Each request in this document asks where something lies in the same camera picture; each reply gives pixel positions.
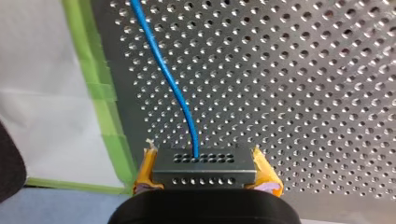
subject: perforated metal panel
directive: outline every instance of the perforated metal panel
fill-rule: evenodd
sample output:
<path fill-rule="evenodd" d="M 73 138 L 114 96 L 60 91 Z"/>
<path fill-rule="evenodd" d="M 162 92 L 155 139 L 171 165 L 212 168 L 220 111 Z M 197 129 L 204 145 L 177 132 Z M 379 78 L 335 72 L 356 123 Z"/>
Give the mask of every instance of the perforated metal panel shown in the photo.
<path fill-rule="evenodd" d="M 394 1 L 142 4 L 203 147 L 260 145 L 286 195 L 396 200 Z M 93 8 L 133 150 L 189 147 L 128 1 Z"/>

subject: gray surface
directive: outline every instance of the gray surface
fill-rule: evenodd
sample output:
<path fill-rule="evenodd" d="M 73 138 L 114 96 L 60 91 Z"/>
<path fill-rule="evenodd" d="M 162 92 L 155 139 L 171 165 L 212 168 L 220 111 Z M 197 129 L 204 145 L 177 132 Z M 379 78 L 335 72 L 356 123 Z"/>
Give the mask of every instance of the gray surface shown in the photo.
<path fill-rule="evenodd" d="M 330 219 L 351 205 L 356 223 L 396 218 L 385 213 L 396 208 L 395 2 L 191 2 L 143 7 L 201 145 L 261 145 L 305 217 L 321 214 L 305 209 L 313 195 Z M 93 6 L 133 153 L 141 158 L 146 137 L 187 146 L 182 113 L 129 7 Z"/>
<path fill-rule="evenodd" d="M 104 224 L 128 198 L 65 189 L 22 189 L 0 203 L 0 223 Z"/>
<path fill-rule="evenodd" d="M 255 177 L 251 152 L 243 148 L 201 148 L 195 159 L 184 148 L 161 147 L 152 171 L 166 189 L 242 189 Z"/>

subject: green tape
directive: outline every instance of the green tape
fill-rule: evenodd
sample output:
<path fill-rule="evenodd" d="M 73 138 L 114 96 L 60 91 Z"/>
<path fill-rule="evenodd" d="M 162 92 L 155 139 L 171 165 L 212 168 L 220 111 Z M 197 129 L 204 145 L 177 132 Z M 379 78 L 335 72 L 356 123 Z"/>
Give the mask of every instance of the green tape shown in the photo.
<path fill-rule="evenodd" d="M 87 83 L 93 100 L 115 101 L 117 99 L 114 89 L 109 84 Z"/>
<path fill-rule="evenodd" d="M 40 178 L 28 178 L 26 185 L 42 186 L 54 189 L 78 189 L 93 192 L 109 193 L 109 194 L 132 194 L 131 189 L 104 187 L 98 185 L 81 184 L 67 181 L 48 180 Z"/>
<path fill-rule="evenodd" d="M 93 18 L 91 1 L 63 0 L 63 4 L 79 64 L 93 101 L 109 158 L 117 177 L 127 185 L 127 189 L 130 189 L 137 176 L 137 170 L 121 128 L 115 104 L 117 97 Z M 34 181 L 33 183 L 47 185 L 48 181 Z M 60 184 L 55 186 L 70 187 L 70 189 L 73 186 L 76 189 L 81 186 L 78 183 L 76 185 L 64 182 L 56 183 Z"/>

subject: hole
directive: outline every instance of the hole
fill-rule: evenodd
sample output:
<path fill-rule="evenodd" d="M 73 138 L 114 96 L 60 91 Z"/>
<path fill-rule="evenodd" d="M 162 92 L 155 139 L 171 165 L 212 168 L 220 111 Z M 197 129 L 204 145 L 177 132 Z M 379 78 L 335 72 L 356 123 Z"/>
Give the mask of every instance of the hole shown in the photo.
<path fill-rule="evenodd" d="M 372 9 L 370 9 L 369 15 L 374 18 L 379 14 L 379 12 L 380 11 L 378 7 L 373 7 Z"/>
<path fill-rule="evenodd" d="M 332 33 L 330 33 L 330 31 L 325 31 L 322 33 L 321 37 L 322 39 L 328 39 L 331 35 Z"/>
<path fill-rule="evenodd" d="M 250 23 L 250 18 L 249 17 L 244 17 L 244 19 L 241 21 L 242 25 L 248 25 Z"/>
<path fill-rule="evenodd" d="M 396 26 L 390 27 L 390 29 L 388 31 L 388 35 L 396 36 Z"/>
<path fill-rule="evenodd" d="M 224 44 L 225 45 L 230 45 L 233 39 L 230 36 L 227 36 L 224 38 Z"/>
<path fill-rule="evenodd" d="M 300 10 L 300 8 L 301 8 L 300 4 L 296 4 L 296 5 L 291 7 L 291 9 L 293 9 L 294 11 L 298 11 L 298 10 Z"/>
<path fill-rule="evenodd" d="M 205 27 L 206 28 L 210 28 L 210 27 L 212 27 L 212 25 L 213 25 L 213 21 L 212 20 L 205 21 Z"/>
<path fill-rule="evenodd" d="M 210 9 L 212 7 L 212 2 L 211 1 L 204 1 L 202 3 L 202 8 L 204 9 Z"/>
<path fill-rule="evenodd" d="M 334 13 L 331 10 L 327 10 L 323 13 L 323 19 L 326 21 L 331 19 L 334 16 Z"/>
<path fill-rule="evenodd" d="M 231 4 L 231 1 L 230 0 L 223 0 L 221 4 L 224 5 L 224 6 L 229 6 Z"/>
<path fill-rule="evenodd" d="M 301 39 L 302 40 L 307 40 L 307 39 L 309 39 L 309 36 L 310 36 L 310 34 L 308 32 L 303 32 L 301 34 Z"/>
<path fill-rule="evenodd" d="M 230 18 L 225 18 L 222 22 L 222 25 L 224 27 L 229 27 L 231 25 L 231 19 Z"/>
<path fill-rule="evenodd" d="M 213 177 L 209 178 L 209 184 L 214 185 L 215 184 L 216 179 Z"/>
<path fill-rule="evenodd" d="M 342 49 L 340 52 L 341 57 L 346 57 L 349 54 L 349 49 Z"/>
<path fill-rule="evenodd" d="M 310 12 L 305 12 L 302 16 L 303 21 L 309 21 L 312 18 L 312 14 Z"/>
<path fill-rule="evenodd" d="M 247 44 L 248 42 L 250 42 L 250 40 L 251 40 L 250 35 L 245 35 L 244 38 L 242 39 L 242 42 L 244 44 Z"/>
<path fill-rule="evenodd" d="M 348 19 L 352 19 L 354 16 L 356 15 L 356 10 L 353 8 L 350 8 L 347 12 L 346 12 L 346 17 Z"/>
<path fill-rule="evenodd" d="M 307 50 L 302 50 L 300 52 L 300 58 L 306 58 L 308 56 L 308 51 Z"/>
<path fill-rule="evenodd" d="M 313 25 L 312 25 L 312 28 L 314 29 L 314 30 L 317 30 L 319 27 L 320 27 L 320 22 L 318 22 L 318 21 L 316 21 Z"/>
<path fill-rule="evenodd" d="M 316 2 L 316 3 L 314 4 L 314 8 L 315 8 L 316 10 L 319 10 L 322 6 L 323 6 L 323 4 L 322 4 L 321 2 Z"/>
<path fill-rule="evenodd" d="M 345 30 L 344 32 L 343 32 L 343 38 L 345 38 L 345 39 L 348 39 L 348 38 L 350 38 L 351 36 L 353 35 L 353 32 L 351 31 L 351 30 Z"/>
<path fill-rule="evenodd" d="M 270 17 L 269 17 L 269 16 L 263 16 L 263 17 L 260 19 L 260 22 L 261 22 L 262 24 L 267 24 L 269 21 L 270 21 Z"/>
<path fill-rule="evenodd" d="M 280 19 L 283 22 L 289 21 L 290 20 L 290 14 L 283 14 L 282 18 Z"/>
<path fill-rule="evenodd" d="M 194 7 L 194 4 L 191 3 L 191 2 L 187 2 L 186 4 L 184 4 L 184 8 L 185 8 L 187 11 L 192 10 L 193 7 Z"/>
<path fill-rule="evenodd" d="M 233 185 L 234 183 L 235 183 L 235 179 L 234 178 L 232 178 L 232 177 L 228 178 L 227 184 Z"/>
<path fill-rule="evenodd" d="M 175 12 L 176 11 L 176 7 L 173 4 L 169 4 L 167 6 L 167 9 L 168 9 L 169 12 Z"/>
<path fill-rule="evenodd" d="M 196 26 L 197 26 L 197 25 L 196 25 L 195 21 L 189 21 L 189 22 L 187 22 L 187 28 L 189 28 L 190 30 L 195 29 Z"/>

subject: black plastic part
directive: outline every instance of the black plastic part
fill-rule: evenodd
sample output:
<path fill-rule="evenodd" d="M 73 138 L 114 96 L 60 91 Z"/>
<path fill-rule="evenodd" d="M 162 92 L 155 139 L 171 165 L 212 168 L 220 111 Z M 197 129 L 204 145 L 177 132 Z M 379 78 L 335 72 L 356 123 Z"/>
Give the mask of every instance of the black plastic part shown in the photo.
<path fill-rule="evenodd" d="M 276 196 L 250 189 L 152 190 L 123 203 L 109 224 L 301 224 Z"/>

